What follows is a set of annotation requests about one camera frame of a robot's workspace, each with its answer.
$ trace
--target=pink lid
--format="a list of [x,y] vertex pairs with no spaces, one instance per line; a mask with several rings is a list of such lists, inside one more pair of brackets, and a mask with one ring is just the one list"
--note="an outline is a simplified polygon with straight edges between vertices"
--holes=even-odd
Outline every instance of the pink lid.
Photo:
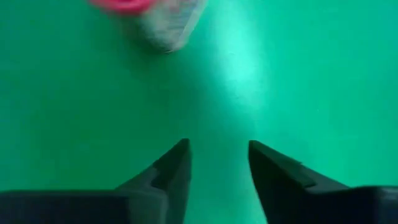
[[141,14],[148,10],[156,0],[91,0],[91,2],[121,14]]

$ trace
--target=plastic container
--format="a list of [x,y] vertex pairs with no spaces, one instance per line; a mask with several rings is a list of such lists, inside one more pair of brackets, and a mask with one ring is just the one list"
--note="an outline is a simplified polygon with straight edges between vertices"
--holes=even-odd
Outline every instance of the plastic container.
[[183,47],[206,0],[91,0],[114,12],[128,26],[138,27],[143,38],[164,52]]

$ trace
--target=blurry object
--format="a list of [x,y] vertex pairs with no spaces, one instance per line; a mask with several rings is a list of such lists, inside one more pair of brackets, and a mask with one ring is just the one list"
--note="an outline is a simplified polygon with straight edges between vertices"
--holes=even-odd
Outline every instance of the blurry object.
[[164,52],[185,45],[206,0],[91,0]]

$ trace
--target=green surface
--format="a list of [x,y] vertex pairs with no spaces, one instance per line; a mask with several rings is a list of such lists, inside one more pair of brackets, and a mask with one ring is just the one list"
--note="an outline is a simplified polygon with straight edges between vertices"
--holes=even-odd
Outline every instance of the green surface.
[[182,137],[186,223],[264,223],[249,139],[398,184],[397,25],[396,0],[210,0],[156,55],[84,0],[1,1],[0,189],[110,189]]

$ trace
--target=green floor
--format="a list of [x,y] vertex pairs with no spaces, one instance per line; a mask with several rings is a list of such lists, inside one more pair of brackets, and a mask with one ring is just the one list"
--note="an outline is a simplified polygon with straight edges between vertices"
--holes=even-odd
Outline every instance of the green floor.
[[398,184],[396,0],[210,0],[181,51],[84,0],[0,2],[0,190],[110,189],[192,140],[186,223],[264,223],[258,139],[351,186]]

